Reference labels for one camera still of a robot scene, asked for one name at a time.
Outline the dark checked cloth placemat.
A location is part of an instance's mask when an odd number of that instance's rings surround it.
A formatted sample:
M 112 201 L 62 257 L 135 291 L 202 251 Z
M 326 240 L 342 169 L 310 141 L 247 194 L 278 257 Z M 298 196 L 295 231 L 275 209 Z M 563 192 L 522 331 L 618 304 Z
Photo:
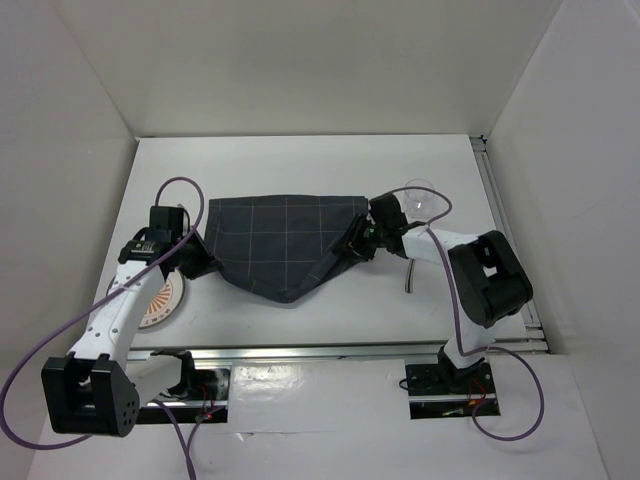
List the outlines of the dark checked cloth placemat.
M 290 304 L 360 260 L 343 238 L 364 196 L 267 195 L 211 199 L 205 244 L 222 278 L 270 301 Z

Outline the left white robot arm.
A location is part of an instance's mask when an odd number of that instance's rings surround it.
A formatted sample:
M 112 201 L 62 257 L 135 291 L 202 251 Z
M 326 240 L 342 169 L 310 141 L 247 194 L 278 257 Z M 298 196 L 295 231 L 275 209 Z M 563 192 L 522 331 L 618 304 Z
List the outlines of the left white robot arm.
M 127 364 L 141 321 L 174 271 L 189 280 L 218 270 L 182 207 L 153 206 L 149 224 L 122 248 L 105 302 L 63 357 L 41 371 L 51 427 L 59 434 L 127 436 L 143 406 L 168 392 L 196 390 L 192 355 L 160 349 L 142 364 Z

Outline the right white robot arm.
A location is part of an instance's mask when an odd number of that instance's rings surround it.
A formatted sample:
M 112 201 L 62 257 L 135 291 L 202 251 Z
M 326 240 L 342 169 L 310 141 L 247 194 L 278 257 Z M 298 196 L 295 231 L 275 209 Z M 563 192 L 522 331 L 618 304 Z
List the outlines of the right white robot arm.
M 454 334 L 438 352 L 436 379 L 448 392 L 469 383 L 495 342 L 498 323 L 533 298 L 532 284 L 504 234 L 467 235 L 410 220 L 392 193 L 371 200 L 369 212 L 355 217 L 341 248 L 364 261 L 384 249 L 444 268 Z

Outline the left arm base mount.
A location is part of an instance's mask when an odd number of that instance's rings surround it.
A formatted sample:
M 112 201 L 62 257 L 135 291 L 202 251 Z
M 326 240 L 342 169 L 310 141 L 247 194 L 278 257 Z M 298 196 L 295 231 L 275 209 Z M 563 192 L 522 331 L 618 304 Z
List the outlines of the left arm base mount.
M 226 423 L 231 380 L 229 368 L 195 368 L 184 384 L 159 391 L 153 398 L 148 388 L 151 374 L 144 376 L 143 387 L 138 389 L 141 403 L 137 423 L 139 425 L 166 424 L 168 414 L 162 403 L 179 424 Z

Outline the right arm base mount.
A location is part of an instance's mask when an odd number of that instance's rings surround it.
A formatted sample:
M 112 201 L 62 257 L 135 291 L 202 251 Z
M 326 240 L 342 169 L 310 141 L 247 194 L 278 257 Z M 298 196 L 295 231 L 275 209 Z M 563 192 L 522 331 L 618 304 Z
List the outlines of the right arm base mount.
M 447 377 L 437 363 L 407 364 L 398 386 L 408 395 L 412 420 L 471 417 L 476 406 L 479 417 L 501 415 L 487 361 L 459 378 Z

